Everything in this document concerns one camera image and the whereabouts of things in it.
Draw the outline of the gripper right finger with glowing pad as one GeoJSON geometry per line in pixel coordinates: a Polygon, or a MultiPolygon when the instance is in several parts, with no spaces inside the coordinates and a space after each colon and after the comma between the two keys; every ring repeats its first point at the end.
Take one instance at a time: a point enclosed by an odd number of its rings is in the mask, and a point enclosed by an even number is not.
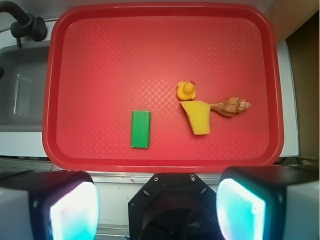
{"type": "Polygon", "coordinates": [[[319,168],[228,167],[218,184],[216,211],[226,240],[318,240],[319,168]]]}

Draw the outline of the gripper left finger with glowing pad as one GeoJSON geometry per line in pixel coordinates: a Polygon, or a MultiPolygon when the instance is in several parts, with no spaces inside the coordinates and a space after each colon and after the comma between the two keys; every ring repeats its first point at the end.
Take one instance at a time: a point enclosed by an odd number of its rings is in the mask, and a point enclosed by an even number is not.
{"type": "Polygon", "coordinates": [[[85,171],[1,171],[2,240],[93,240],[99,191],[85,171]]]}

